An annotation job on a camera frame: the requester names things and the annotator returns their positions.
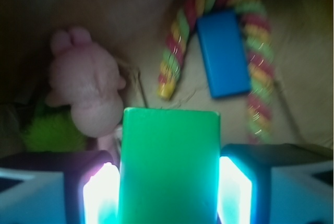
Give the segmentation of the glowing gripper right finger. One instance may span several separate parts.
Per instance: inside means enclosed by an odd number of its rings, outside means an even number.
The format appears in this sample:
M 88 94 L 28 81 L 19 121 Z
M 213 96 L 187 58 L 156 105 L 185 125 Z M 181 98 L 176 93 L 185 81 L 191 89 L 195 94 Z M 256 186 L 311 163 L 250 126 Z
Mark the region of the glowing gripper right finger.
M 218 223 L 333 223 L 333 151 L 315 144 L 228 144 Z

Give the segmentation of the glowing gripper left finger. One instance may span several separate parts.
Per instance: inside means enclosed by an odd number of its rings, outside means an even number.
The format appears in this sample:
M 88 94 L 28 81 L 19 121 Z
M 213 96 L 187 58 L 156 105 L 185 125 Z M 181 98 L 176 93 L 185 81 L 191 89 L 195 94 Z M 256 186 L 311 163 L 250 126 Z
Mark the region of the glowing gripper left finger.
M 120 174 L 107 151 L 1 158 L 1 223 L 117 223 Z

